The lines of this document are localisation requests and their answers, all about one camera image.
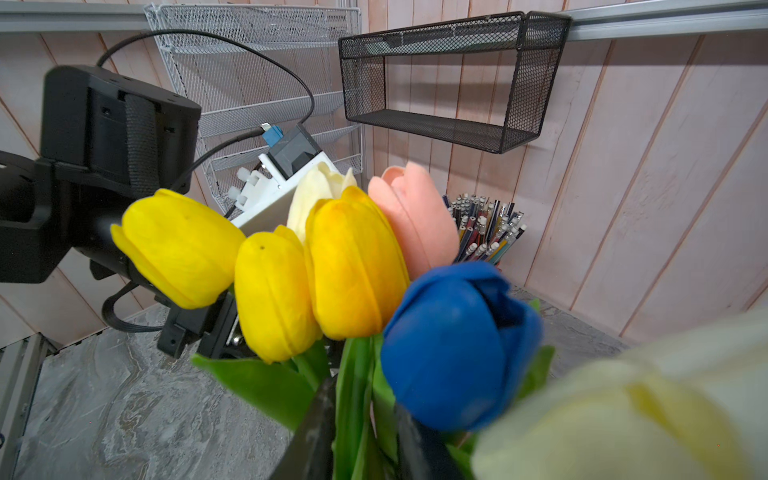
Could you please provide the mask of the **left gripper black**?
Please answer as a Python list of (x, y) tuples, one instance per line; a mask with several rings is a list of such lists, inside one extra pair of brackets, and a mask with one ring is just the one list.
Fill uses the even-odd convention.
[(179, 359), (188, 345), (197, 342), (197, 353), (206, 358), (237, 359), (240, 351), (231, 343), (236, 316), (235, 297), (229, 292), (201, 309), (186, 310), (173, 305), (160, 330), (157, 348)]

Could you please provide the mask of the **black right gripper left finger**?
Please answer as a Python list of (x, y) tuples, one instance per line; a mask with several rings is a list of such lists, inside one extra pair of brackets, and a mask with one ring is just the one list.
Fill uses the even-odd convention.
[(333, 477), (336, 383), (336, 377), (327, 378), (319, 386), (285, 454), (269, 477), (270, 480)]

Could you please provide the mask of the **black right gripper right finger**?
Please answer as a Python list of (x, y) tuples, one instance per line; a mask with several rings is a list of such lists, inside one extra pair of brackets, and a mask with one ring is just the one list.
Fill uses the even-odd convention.
[(400, 479), (464, 478), (437, 431), (414, 419), (400, 404), (395, 404), (394, 413), (397, 421)]

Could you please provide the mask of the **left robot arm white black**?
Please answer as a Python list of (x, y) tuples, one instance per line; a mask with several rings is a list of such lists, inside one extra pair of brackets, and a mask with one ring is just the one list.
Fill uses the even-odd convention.
[(43, 283), (77, 250), (94, 278), (155, 290), (110, 228), (160, 188), (188, 192), (200, 117), (195, 102), (101, 67), (50, 70), (40, 156), (1, 156), (2, 281)]

